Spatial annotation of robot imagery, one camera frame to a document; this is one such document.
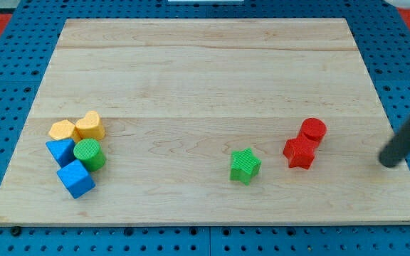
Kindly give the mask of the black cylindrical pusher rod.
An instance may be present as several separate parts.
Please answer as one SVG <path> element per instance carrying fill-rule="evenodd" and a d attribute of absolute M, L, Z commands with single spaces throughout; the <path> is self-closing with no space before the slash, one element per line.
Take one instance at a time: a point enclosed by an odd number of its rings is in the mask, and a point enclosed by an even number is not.
<path fill-rule="evenodd" d="M 378 160 L 382 166 L 393 168 L 405 159 L 409 153 L 410 117 L 379 152 Z"/>

